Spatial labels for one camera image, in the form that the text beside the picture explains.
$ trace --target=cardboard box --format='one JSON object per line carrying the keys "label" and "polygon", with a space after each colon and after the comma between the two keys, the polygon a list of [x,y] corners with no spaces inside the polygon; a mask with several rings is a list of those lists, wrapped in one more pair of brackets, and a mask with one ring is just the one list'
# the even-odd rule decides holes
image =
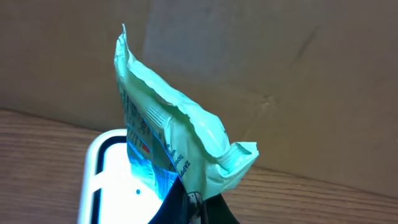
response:
{"label": "cardboard box", "polygon": [[0,106],[123,127],[121,23],[257,166],[398,197],[398,1],[1,3]]}

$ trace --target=white plastic device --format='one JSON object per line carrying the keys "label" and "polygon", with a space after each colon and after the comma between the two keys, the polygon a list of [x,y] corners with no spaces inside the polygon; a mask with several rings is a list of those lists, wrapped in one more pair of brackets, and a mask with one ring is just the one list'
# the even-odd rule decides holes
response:
{"label": "white plastic device", "polygon": [[98,136],[86,154],[78,224],[148,223],[162,201],[132,174],[125,129]]}

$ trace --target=cardboard wall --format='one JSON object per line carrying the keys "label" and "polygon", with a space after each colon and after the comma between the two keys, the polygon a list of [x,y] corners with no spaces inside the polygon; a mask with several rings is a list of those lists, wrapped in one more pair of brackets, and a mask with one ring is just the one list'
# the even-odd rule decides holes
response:
{"label": "cardboard wall", "polygon": [[397,1],[1,4],[1,106],[121,127],[125,22],[148,67],[259,143],[257,166],[398,197]]}

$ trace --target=wood grain surface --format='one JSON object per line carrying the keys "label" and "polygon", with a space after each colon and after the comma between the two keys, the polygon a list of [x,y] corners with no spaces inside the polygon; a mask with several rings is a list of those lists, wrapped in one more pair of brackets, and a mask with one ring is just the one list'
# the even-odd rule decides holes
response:
{"label": "wood grain surface", "polygon": [[[99,135],[0,110],[0,223],[76,223]],[[253,167],[224,194],[241,223],[398,223],[398,199]]]}

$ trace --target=plastic package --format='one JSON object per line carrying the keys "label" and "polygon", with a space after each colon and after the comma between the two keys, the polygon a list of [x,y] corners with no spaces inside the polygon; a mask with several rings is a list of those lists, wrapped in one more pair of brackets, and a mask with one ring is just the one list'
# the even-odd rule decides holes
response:
{"label": "plastic package", "polygon": [[162,189],[170,189],[174,181],[170,179],[177,175],[192,202],[238,184],[259,155],[255,142],[230,144],[217,116],[136,60],[128,49],[124,26],[116,43],[114,65],[129,156],[137,169],[144,167],[142,178],[151,177],[147,183],[157,188],[160,197],[165,197]]}

